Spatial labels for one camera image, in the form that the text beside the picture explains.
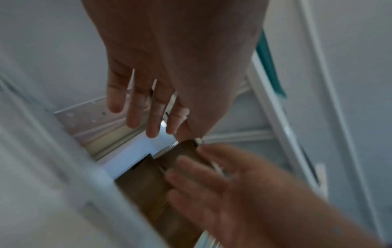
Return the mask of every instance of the teal cloth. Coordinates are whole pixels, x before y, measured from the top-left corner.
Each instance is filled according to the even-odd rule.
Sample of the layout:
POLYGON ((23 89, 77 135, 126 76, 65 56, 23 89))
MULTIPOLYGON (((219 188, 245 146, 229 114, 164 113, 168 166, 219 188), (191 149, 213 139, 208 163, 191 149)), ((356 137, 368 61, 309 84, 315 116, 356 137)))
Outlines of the teal cloth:
POLYGON ((264 66, 264 70, 267 73, 275 93, 286 98, 286 93, 279 83, 278 75, 276 74, 274 62, 272 61, 271 52, 269 50, 267 37, 265 36, 264 31, 261 33, 260 39, 257 43, 256 52, 264 66))

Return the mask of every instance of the finger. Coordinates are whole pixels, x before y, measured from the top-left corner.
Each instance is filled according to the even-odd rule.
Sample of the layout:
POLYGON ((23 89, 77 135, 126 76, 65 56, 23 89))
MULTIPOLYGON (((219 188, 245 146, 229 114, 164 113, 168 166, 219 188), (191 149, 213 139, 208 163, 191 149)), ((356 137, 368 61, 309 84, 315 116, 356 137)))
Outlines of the finger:
POLYGON ((197 202, 188 199, 177 190, 171 190, 168 194, 171 205, 187 219, 195 223, 203 230, 207 230, 213 236, 216 236, 218 226, 218 215, 210 209, 205 208, 197 202))
POLYGON ((178 96, 174 102, 173 108, 170 111, 167 120, 166 132, 168 134, 175 134, 178 127, 185 121, 189 114, 189 109, 182 105, 181 99, 178 96))
POLYGON ((163 114, 173 93, 174 89, 171 85, 160 81, 156 82, 146 129, 147 137, 155 138, 158 136, 163 114))
POLYGON ((109 69, 107 75, 106 101, 107 108, 113 113, 119 113, 124 108, 125 97, 131 76, 121 75, 109 69))
POLYGON ((210 167, 196 162, 184 155, 180 155, 177 158, 176 164, 179 166, 179 168, 195 176, 197 180, 216 193, 221 195, 226 191, 229 181, 216 173, 216 171, 210 167))
POLYGON ((169 169, 165 174, 166 180, 176 187, 178 190, 186 193, 189 197, 198 202, 198 204, 204 205, 214 212, 220 210, 222 205, 222 195, 208 190, 199 183, 186 178, 185 176, 175 172, 173 169, 169 169))
POLYGON ((138 128, 140 126, 143 111, 146 108, 146 101, 150 96, 154 79, 141 72, 135 71, 134 85, 131 90, 131 103, 127 114, 127 126, 138 128))
POLYGON ((268 163, 261 157, 223 143, 199 146, 197 152, 207 161, 214 161, 230 172, 252 170, 268 163))

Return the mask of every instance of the skin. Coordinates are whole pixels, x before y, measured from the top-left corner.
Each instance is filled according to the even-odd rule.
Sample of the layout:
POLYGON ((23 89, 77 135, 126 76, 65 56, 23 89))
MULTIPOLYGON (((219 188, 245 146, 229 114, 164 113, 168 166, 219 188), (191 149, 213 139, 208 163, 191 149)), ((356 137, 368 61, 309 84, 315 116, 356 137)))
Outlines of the skin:
POLYGON ((120 112, 134 71, 127 125, 137 128, 157 80, 146 134, 204 136, 223 117, 244 78, 267 0, 82 0, 107 49, 107 105, 120 112))
POLYGON ((318 247, 381 248, 377 239, 264 158, 224 144, 197 149, 232 175, 218 175, 180 156, 178 170, 165 177, 175 189, 168 198, 176 210, 207 230, 225 248, 318 247))

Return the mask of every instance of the wall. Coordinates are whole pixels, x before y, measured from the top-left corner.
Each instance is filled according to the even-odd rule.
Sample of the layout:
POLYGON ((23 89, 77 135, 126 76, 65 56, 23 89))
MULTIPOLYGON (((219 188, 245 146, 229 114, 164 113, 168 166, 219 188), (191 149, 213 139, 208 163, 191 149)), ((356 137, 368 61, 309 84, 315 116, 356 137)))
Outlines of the wall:
POLYGON ((326 164, 330 202, 373 232, 381 229, 386 241, 392 241, 391 10, 388 0, 276 0, 265 21, 288 95, 284 108, 310 159, 326 164), (321 53, 300 2, 314 19, 321 53))
POLYGON ((0 30, 0 61, 44 91, 53 110, 105 94, 105 47, 79 0, 1 1, 0 30))

